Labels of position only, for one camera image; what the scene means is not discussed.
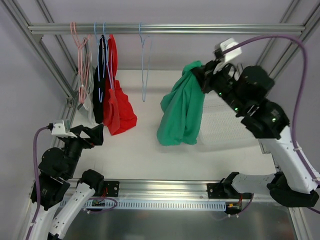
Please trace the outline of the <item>blue wire hanger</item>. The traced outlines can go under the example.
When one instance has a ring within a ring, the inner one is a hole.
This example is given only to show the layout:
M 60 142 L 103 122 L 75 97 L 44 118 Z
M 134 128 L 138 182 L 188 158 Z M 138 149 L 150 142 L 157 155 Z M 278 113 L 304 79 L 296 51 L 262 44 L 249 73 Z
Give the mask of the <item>blue wire hanger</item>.
M 138 25 L 138 34 L 141 43 L 141 99 L 145 103 L 150 72 L 151 54 L 153 49 L 153 38 L 150 35 L 143 35 L 142 22 Z

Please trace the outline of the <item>red tank top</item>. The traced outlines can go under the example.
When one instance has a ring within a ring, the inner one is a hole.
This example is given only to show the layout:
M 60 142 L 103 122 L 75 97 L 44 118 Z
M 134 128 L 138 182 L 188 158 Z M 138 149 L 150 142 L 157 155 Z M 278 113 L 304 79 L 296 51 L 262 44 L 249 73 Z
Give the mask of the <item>red tank top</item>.
M 113 38 L 113 79 L 114 90 L 110 89 L 108 73 L 105 81 L 105 98 L 103 102 L 103 124 L 109 130 L 110 135 L 122 134 L 137 125 L 138 118 L 134 113 L 129 97 L 121 88 L 120 81 L 116 79 L 118 71 L 118 50 L 115 37 Z

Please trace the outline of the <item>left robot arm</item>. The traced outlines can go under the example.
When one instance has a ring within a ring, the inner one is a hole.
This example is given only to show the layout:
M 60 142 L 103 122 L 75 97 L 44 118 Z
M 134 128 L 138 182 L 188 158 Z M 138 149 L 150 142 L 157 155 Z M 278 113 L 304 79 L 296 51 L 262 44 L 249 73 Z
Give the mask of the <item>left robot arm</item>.
M 83 172 L 76 190 L 60 213 L 56 213 L 73 178 L 84 149 L 101 146 L 104 142 L 102 124 L 93 128 L 78 125 L 70 128 L 61 120 L 37 130 L 33 138 L 33 168 L 35 182 L 31 192 L 31 210 L 27 220 L 25 240 L 62 240 L 71 223 L 92 196 L 104 190 L 104 176 L 89 169 Z M 64 147 L 47 149 L 41 161 L 37 159 L 37 140 L 40 132 L 49 130 L 64 142 Z

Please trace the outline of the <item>green tank top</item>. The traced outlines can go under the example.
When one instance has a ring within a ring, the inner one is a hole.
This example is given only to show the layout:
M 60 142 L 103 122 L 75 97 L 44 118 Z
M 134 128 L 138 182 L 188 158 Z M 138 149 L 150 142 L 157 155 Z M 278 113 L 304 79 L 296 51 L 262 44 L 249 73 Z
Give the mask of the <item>green tank top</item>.
M 179 80 L 160 102 L 163 116 L 156 137 L 163 146 L 197 143 L 205 94 L 192 69 L 201 66 L 202 62 L 198 60 L 186 65 Z

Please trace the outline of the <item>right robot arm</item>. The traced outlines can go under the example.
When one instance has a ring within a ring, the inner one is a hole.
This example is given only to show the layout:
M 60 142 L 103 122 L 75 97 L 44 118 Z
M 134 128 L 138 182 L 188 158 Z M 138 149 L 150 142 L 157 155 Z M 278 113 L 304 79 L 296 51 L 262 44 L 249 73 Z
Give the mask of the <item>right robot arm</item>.
M 290 122 L 282 107 L 267 99 L 275 82 L 260 66 L 247 66 L 238 79 L 231 76 L 232 64 L 216 71 L 217 61 L 191 69 L 200 89 L 217 95 L 241 118 L 241 124 L 259 140 L 280 167 L 268 175 L 248 175 L 237 171 L 223 180 L 221 187 L 228 198 L 240 194 L 270 196 L 288 208 L 312 208 L 320 199 L 317 173 L 294 142 Z

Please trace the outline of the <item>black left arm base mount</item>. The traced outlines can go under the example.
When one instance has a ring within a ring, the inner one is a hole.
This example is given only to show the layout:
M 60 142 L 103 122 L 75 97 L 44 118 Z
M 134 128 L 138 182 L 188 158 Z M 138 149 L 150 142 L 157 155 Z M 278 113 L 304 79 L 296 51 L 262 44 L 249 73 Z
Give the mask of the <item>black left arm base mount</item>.
M 103 182 L 101 197 L 116 198 L 119 196 L 120 182 L 107 180 Z

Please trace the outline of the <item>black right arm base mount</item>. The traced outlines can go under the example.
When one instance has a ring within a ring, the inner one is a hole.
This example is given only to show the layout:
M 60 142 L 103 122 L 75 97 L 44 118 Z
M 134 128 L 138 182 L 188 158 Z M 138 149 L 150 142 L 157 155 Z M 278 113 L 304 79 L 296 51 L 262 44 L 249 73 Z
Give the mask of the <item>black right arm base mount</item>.
M 222 183 L 207 183 L 206 191 L 209 199 L 225 199 L 227 197 Z

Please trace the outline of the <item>blue hanger with red top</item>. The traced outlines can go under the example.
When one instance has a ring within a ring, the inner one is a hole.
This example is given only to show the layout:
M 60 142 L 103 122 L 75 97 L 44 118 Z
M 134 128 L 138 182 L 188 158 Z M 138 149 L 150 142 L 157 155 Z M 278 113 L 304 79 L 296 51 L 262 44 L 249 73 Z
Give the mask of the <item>blue hanger with red top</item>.
M 109 34 L 107 40 L 105 40 L 106 45 L 106 69 L 108 74 L 108 80 L 111 90 L 115 90 L 114 76 L 113 76 L 113 38 L 112 35 Z

